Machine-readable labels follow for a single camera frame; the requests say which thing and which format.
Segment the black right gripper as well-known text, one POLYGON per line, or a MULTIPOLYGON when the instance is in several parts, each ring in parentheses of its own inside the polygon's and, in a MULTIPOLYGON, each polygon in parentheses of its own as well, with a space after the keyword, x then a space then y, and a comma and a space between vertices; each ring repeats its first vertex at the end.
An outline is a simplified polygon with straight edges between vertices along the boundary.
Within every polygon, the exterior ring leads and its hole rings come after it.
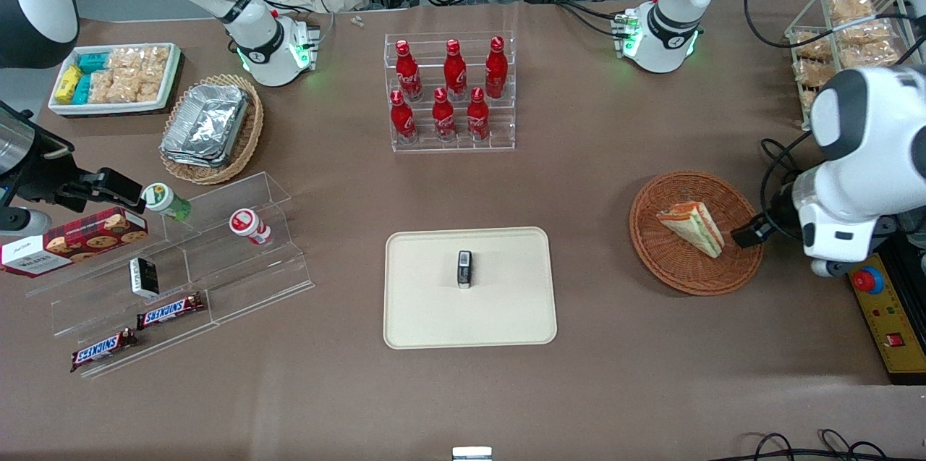
POLYGON ((31 111, 2 104, 2 203, 13 196, 30 203, 80 208, 84 203, 110 203, 133 213, 145 211, 143 186, 113 169, 90 173, 78 169, 74 147, 30 121, 31 111))

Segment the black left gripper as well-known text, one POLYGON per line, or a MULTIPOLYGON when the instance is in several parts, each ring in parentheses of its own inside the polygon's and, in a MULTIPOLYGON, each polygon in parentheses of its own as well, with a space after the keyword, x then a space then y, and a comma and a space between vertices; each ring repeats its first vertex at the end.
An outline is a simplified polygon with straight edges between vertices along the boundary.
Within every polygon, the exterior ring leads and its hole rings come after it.
POLYGON ((798 213, 794 206, 793 186, 780 186, 777 190, 760 187, 760 220, 751 220, 743 227, 731 231, 732 240, 740 249, 763 244, 773 234, 780 233, 798 240, 798 213))

